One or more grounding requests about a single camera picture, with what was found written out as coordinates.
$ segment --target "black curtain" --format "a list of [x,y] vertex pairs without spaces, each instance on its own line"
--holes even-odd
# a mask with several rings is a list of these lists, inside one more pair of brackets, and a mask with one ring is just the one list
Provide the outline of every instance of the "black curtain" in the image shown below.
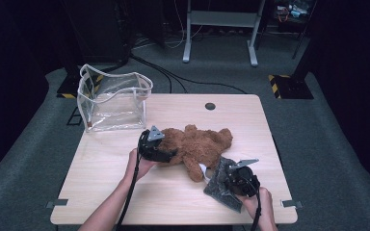
[[370,173],[370,1],[320,2],[307,60]]
[[79,59],[60,1],[0,0],[0,161],[44,100],[45,74]]

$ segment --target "hand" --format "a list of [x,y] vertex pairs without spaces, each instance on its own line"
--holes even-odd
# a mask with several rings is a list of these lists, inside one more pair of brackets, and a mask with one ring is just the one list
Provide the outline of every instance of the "hand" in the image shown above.
[[[128,181],[131,184],[131,181],[134,176],[135,165],[137,164],[137,148],[134,148],[129,155],[130,156],[128,159],[127,168],[125,170],[125,174],[124,177],[122,178],[122,181]],[[149,160],[142,158],[139,164],[137,181],[140,180],[143,176],[145,176],[149,172],[149,170],[156,164],[157,164],[156,162],[151,162]]]
[[[266,188],[263,187],[260,187],[259,193],[261,204],[261,216],[259,218],[258,226],[260,230],[263,231],[278,230],[275,224],[272,194]],[[242,195],[236,195],[236,197],[240,201],[242,201],[243,205],[245,205],[251,218],[254,218],[258,206],[257,196],[247,197]]]

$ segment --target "transparent plastic container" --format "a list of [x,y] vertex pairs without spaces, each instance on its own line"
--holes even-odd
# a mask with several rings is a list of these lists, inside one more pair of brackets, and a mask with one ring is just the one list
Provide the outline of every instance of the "transparent plastic container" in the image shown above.
[[107,74],[85,64],[77,91],[77,106],[86,132],[145,129],[145,101],[152,81],[144,75]]

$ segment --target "gray carpet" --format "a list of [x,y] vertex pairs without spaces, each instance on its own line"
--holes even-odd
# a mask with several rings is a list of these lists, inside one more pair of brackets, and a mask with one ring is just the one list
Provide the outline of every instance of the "gray carpet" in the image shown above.
[[[177,48],[150,45],[132,52],[180,77],[232,85],[260,97],[292,196],[304,204],[298,221],[280,225],[280,230],[370,230],[370,175],[342,134],[315,77],[309,73],[305,79],[313,100],[275,99],[270,87],[269,74],[293,73],[307,40],[292,60],[297,41],[267,34],[256,52],[259,66],[254,68],[247,39],[228,36],[194,41],[188,64],[181,62],[183,43]],[[134,60],[114,73],[132,71],[149,77],[153,92],[169,92],[164,75]],[[56,98],[65,77],[62,69],[46,76],[50,89],[45,101],[0,164],[0,230],[55,230],[50,223],[52,211],[45,204],[57,198],[84,130],[83,125],[66,126],[76,102]],[[172,93],[183,92],[172,82]],[[242,93],[181,82],[189,93]],[[248,224],[233,227],[249,229]]]

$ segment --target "brown teddy bear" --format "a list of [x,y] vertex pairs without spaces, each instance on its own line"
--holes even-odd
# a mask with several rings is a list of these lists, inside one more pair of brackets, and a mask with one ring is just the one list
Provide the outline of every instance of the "brown teddy bear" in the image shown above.
[[189,177],[195,181],[203,180],[203,172],[199,164],[215,170],[222,153],[230,148],[233,137],[229,129],[224,128],[219,132],[199,130],[195,125],[187,125],[185,131],[168,128],[161,131],[165,137],[158,145],[162,151],[177,150],[167,164],[178,165],[184,163],[188,169]]

